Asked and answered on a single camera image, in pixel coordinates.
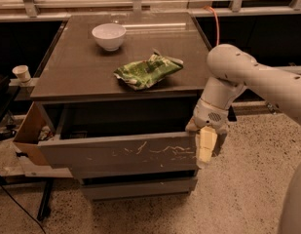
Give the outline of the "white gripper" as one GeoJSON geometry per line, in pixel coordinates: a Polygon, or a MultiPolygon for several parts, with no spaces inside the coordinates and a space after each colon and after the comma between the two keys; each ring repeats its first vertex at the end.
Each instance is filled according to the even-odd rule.
{"type": "Polygon", "coordinates": [[[198,161],[208,163],[217,143],[218,135],[226,134],[228,110],[213,106],[201,98],[198,100],[193,116],[185,127],[186,132],[198,130],[198,161]]]}

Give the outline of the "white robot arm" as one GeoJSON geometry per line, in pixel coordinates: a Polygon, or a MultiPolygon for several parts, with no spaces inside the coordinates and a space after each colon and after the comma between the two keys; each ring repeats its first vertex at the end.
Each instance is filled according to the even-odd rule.
{"type": "MultiPolygon", "coordinates": [[[[223,131],[234,99],[250,89],[301,126],[301,75],[263,65],[230,44],[207,54],[212,73],[186,126],[195,132],[208,126],[223,131]]],[[[301,234],[301,163],[294,172],[283,202],[277,234],[301,234]]]]}

